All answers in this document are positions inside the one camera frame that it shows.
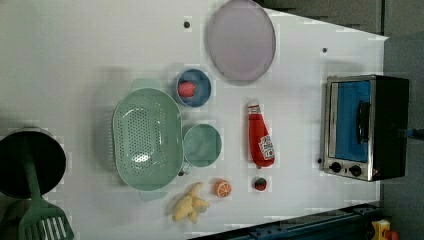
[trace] blue bowl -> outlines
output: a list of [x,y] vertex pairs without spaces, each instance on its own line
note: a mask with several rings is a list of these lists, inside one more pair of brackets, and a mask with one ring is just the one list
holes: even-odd
[[[183,82],[192,82],[195,86],[195,92],[192,97],[182,97],[178,94],[178,85]],[[175,100],[188,107],[200,107],[205,104],[211,96],[211,82],[208,76],[200,70],[190,69],[178,76],[175,81],[174,98]]]

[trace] oven window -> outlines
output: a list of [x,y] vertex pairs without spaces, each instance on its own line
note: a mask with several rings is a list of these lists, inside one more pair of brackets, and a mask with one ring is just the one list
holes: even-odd
[[370,81],[338,83],[336,158],[367,162],[368,142],[358,142],[358,108],[370,102],[370,90]]

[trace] white table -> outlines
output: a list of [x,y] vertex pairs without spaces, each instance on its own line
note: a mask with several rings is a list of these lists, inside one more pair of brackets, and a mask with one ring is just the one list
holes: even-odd
[[[268,11],[277,34],[274,62],[258,81],[234,86],[204,46],[205,25],[222,2],[0,2],[0,135],[32,125],[63,144],[65,176],[44,197],[65,209],[76,239],[192,238],[379,199],[378,183],[327,175],[316,161],[322,84],[328,75],[382,73],[385,38]],[[142,202],[115,169],[112,112],[134,79],[160,79],[166,87],[189,67],[208,73],[213,96],[199,109],[180,106],[184,123],[215,126],[223,152],[212,167],[177,177],[163,199]],[[262,104],[276,148],[270,169],[257,170],[248,159],[249,96]],[[258,175],[270,182],[263,193],[250,186]],[[231,182],[229,198],[211,193],[217,177]],[[212,206],[196,225],[172,222],[173,205],[197,181]]]

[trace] red ball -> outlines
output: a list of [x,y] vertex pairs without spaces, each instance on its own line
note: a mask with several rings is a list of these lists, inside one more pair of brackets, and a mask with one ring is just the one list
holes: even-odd
[[181,97],[193,97],[196,91],[196,85],[190,81],[182,82],[178,85],[178,94]]

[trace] toy fruit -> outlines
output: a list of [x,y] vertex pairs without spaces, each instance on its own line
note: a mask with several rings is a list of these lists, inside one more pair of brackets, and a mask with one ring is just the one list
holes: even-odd
[[172,220],[174,222],[179,221],[186,216],[192,223],[197,223],[197,212],[200,208],[207,208],[210,206],[208,202],[198,198],[196,195],[202,187],[203,183],[196,183],[187,195],[180,199],[174,207],[174,213]]
[[193,97],[195,91],[196,85],[190,81],[185,81],[178,85],[178,94],[181,97]]
[[215,194],[218,197],[227,197],[231,193],[231,185],[226,180],[221,179],[215,183]]
[[255,189],[258,191],[264,191],[266,189],[266,180],[265,178],[259,178],[255,181]]

